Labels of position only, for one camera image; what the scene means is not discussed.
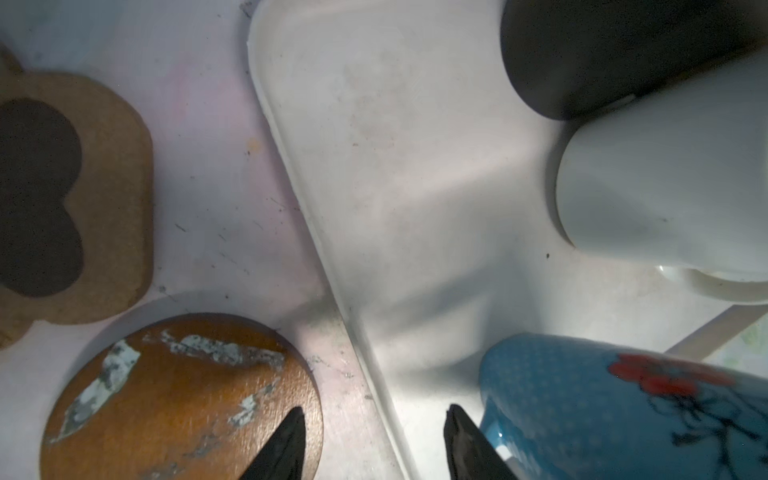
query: red flower pattern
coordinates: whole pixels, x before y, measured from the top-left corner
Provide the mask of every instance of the red flower pattern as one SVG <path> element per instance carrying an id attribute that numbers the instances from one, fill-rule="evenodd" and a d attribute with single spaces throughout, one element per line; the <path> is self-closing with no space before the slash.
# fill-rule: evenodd
<path id="1" fill-rule="evenodd" d="M 619 353 L 619 360 L 608 372 L 625 382 L 637 383 L 652 396 L 696 396 L 698 382 L 731 386 L 736 383 L 729 375 L 710 366 L 676 359 L 659 359 L 650 355 Z"/>

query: white tray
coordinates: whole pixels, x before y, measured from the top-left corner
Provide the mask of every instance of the white tray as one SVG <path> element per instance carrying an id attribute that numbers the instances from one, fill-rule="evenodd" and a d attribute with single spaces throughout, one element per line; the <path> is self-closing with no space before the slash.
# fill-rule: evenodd
<path id="1" fill-rule="evenodd" d="M 666 350 L 728 304 L 586 257 L 550 218 L 561 125 L 526 107 L 499 0 L 265 0 L 250 68 L 411 478 L 448 478 L 452 402 L 520 331 Z"/>

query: blue mug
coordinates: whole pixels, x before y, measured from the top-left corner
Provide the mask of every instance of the blue mug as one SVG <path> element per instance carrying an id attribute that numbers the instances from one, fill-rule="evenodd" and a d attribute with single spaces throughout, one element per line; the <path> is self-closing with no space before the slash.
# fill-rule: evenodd
<path id="1" fill-rule="evenodd" d="M 480 387 L 480 430 L 531 479 L 768 478 L 765 379 L 526 333 L 485 354 Z"/>

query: black pointed object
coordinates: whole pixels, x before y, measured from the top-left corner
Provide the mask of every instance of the black pointed object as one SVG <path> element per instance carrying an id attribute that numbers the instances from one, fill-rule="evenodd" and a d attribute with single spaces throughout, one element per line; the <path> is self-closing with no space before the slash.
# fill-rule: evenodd
<path id="1" fill-rule="evenodd" d="M 306 424 L 301 407 L 293 407 L 240 480 L 301 480 Z"/>
<path id="2" fill-rule="evenodd" d="M 448 409 L 443 428 L 451 480 L 518 480 L 464 409 Z"/>

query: wooden coaster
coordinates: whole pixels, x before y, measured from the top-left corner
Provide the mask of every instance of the wooden coaster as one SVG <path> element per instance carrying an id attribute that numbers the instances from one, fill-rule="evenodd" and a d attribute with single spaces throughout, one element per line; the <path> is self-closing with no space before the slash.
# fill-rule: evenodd
<path id="1" fill-rule="evenodd" d="M 152 142 L 108 88 L 0 62 L 2 348 L 36 319 L 105 319 L 147 291 Z"/>
<path id="2" fill-rule="evenodd" d="M 45 427 L 41 479 L 237 480 L 294 406 L 306 416 L 310 480 L 323 414 L 293 347 L 237 316 L 174 317 L 115 343 L 69 382 Z"/>

